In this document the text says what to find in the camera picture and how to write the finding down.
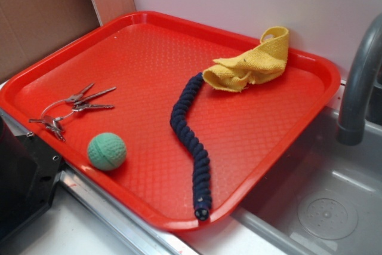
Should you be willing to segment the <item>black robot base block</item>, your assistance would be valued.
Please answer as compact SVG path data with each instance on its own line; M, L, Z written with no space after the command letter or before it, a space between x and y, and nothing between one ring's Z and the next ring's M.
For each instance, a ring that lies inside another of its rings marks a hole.
M1 242L50 209L62 156L38 136L15 136L1 120Z

